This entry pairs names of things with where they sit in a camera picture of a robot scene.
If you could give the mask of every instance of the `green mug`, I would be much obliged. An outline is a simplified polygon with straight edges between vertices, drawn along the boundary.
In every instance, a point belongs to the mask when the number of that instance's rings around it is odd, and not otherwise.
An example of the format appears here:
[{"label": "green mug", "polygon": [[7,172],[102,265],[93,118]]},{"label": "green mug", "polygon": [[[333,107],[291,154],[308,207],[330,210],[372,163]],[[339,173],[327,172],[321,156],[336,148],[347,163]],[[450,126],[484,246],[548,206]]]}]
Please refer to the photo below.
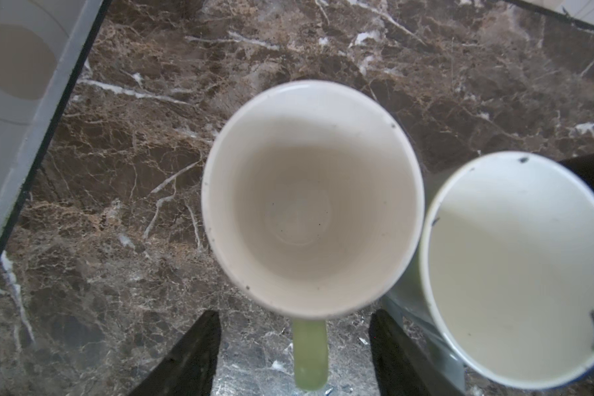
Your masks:
[{"label": "green mug", "polygon": [[424,192],[404,131],[359,91],[299,81],[260,93],[218,135],[205,230],[230,279],[293,318],[297,386],[326,384],[325,320],[392,287],[420,236]]}]

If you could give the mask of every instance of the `green mug handle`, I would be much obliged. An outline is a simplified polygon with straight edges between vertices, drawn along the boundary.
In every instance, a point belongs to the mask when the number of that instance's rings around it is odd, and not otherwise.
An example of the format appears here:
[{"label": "green mug handle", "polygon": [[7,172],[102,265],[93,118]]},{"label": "green mug handle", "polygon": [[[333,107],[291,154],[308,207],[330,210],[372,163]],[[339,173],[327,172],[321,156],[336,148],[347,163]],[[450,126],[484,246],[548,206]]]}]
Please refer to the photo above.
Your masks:
[{"label": "green mug handle", "polygon": [[303,390],[321,389],[328,381],[328,335],[325,321],[293,319],[295,384]]}]

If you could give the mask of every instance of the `marble countertop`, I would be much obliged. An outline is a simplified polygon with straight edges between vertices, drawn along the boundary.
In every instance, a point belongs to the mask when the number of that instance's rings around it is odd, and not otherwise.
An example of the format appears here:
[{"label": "marble countertop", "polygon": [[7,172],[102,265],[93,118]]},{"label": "marble countertop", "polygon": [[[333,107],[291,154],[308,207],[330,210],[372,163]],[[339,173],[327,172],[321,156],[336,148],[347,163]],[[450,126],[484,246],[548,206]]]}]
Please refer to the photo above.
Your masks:
[{"label": "marble countertop", "polygon": [[[324,79],[378,101],[426,173],[503,149],[594,152],[594,33],[501,1],[114,0],[0,267],[0,395],[126,395],[205,309],[214,395],[298,395],[289,322],[216,263],[199,181],[238,107]],[[330,321],[329,396],[377,395],[375,305]],[[417,330],[407,329],[417,337]],[[592,395],[594,376],[523,392]]]}]

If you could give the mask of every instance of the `mug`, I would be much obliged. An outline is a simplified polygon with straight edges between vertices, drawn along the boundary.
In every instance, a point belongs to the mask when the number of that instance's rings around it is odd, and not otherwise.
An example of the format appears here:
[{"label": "mug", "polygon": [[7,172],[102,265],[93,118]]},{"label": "mug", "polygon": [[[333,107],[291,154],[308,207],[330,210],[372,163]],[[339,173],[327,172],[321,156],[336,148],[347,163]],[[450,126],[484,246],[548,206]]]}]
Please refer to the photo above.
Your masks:
[{"label": "mug", "polygon": [[424,193],[409,140],[359,91],[298,81],[260,93],[224,125],[202,185],[223,270],[292,318],[294,379],[327,381],[325,320],[377,300],[420,238]]},{"label": "mug", "polygon": [[425,192],[418,250],[388,311],[507,386],[552,388],[593,368],[590,188],[552,160],[505,151],[427,178]]}]

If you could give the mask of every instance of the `mug rim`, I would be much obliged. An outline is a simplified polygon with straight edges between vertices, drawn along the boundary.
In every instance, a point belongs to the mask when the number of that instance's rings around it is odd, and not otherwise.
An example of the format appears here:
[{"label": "mug rim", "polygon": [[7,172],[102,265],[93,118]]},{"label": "mug rim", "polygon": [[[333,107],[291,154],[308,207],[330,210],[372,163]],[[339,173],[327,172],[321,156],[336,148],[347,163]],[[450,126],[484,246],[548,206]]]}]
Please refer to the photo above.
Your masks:
[{"label": "mug rim", "polygon": [[436,300],[433,296],[433,289],[431,288],[431,280],[429,275],[429,242],[430,236],[432,231],[432,223],[438,210],[440,209],[446,195],[451,191],[453,186],[458,183],[458,181],[462,178],[462,176],[469,173],[469,171],[476,166],[479,166],[480,163],[487,161],[490,158],[497,158],[497,157],[507,157],[507,158],[514,158],[515,160],[519,160],[523,157],[528,157],[529,160],[536,158],[542,162],[545,162],[548,166],[553,168],[557,171],[563,178],[566,178],[568,182],[575,184],[579,189],[581,189],[586,198],[586,202],[594,208],[594,192],[583,182],[577,175],[572,173],[569,169],[565,168],[563,165],[546,158],[542,155],[534,154],[534,153],[527,153],[523,151],[500,151],[497,153],[485,154],[481,157],[478,157],[474,160],[471,160],[465,163],[463,166],[458,168],[454,173],[452,173],[447,180],[443,183],[442,186],[438,189],[435,196],[431,200],[428,210],[425,216],[425,223],[422,227],[422,233],[420,235],[420,242],[419,242],[419,264],[420,264],[420,281],[422,284],[422,292],[424,294],[425,300],[427,301],[427,307],[429,309],[429,313],[431,315],[431,319],[436,325],[438,332],[440,335],[446,340],[447,344],[455,351],[459,358],[463,360],[468,366],[473,368],[479,374],[490,378],[491,380],[507,385],[512,386],[515,388],[521,389],[549,389],[549,388],[557,388],[559,386],[563,386],[565,384],[571,383],[578,378],[582,377],[584,374],[589,372],[592,368],[594,368],[594,352],[590,354],[590,359],[587,362],[582,362],[578,364],[573,370],[564,373],[563,375],[557,376],[553,379],[547,380],[520,380],[510,378],[508,376],[499,375],[494,373],[489,368],[483,366],[483,364],[479,363],[477,360],[473,359],[466,351],[460,346],[457,342],[455,337],[449,331],[446,322],[443,320],[442,315],[440,314],[440,310],[438,309],[438,305]]},{"label": "mug rim", "polygon": [[[388,276],[383,276],[383,280],[378,290],[375,293],[372,293],[369,296],[361,299],[361,301],[357,301],[356,304],[353,304],[349,307],[343,307],[342,309],[329,309],[325,314],[322,315],[307,315],[304,314],[302,311],[298,311],[292,309],[292,307],[286,309],[284,307],[278,307],[275,305],[270,304],[263,298],[257,296],[257,294],[252,289],[247,289],[245,284],[235,276],[235,273],[231,271],[230,265],[228,264],[228,260],[223,256],[222,250],[220,249],[217,241],[215,240],[214,230],[212,229],[212,215],[210,213],[209,207],[211,205],[209,199],[209,185],[211,183],[212,178],[212,169],[214,167],[214,163],[216,161],[216,156],[219,150],[219,147],[222,143],[227,139],[229,133],[233,129],[233,126],[238,123],[238,121],[248,113],[252,108],[261,105],[263,102],[270,100],[277,94],[283,93],[285,91],[290,91],[293,89],[304,89],[307,87],[311,87],[316,85],[317,87],[322,87],[329,91],[336,91],[345,96],[352,96],[357,101],[361,102],[363,105],[372,107],[373,110],[381,113],[383,117],[386,119],[386,123],[395,124],[396,128],[388,128],[389,131],[392,131],[393,135],[399,140],[401,144],[402,153],[404,153],[407,158],[409,159],[410,163],[410,171],[411,171],[411,179],[413,180],[413,184],[415,187],[415,212],[417,216],[414,219],[413,228],[411,231],[411,239],[409,240],[409,246],[407,250],[402,255],[402,259],[400,263],[396,266],[395,270],[392,271]],[[300,319],[331,319],[333,317],[340,317],[345,314],[352,313],[361,309],[365,305],[369,305],[372,302],[378,300],[381,296],[383,296],[391,287],[396,283],[398,278],[405,272],[405,269],[409,265],[412,256],[418,246],[418,242],[420,240],[420,233],[422,231],[422,223],[424,220],[424,183],[422,181],[422,174],[420,172],[420,164],[418,162],[417,156],[412,148],[411,142],[409,138],[407,138],[407,133],[404,131],[402,126],[398,124],[398,122],[393,118],[389,112],[380,106],[379,103],[374,101],[372,98],[369,98],[364,93],[340,84],[331,81],[319,81],[319,80],[300,80],[300,81],[293,81],[288,83],[283,83],[280,85],[276,85],[266,91],[260,92],[248,102],[246,102],[242,107],[240,107],[225,123],[222,127],[222,130],[218,134],[217,138],[214,141],[214,145],[210,150],[209,156],[207,157],[207,162],[205,164],[205,169],[203,170],[203,178],[202,178],[202,187],[201,187],[201,208],[203,214],[203,221],[205,225],[205,233],[207,234],[208,242],[212,248],[212,251],[215,254],[215,257],[225,271],[227,276],[229,277],[230,281],[232,281],[240,291],[242,291],[247,297],[253,299],[257,304],[260,304],[262,307],[269,309],[278,314],[282,314],[289,317],[296,317]]]}]

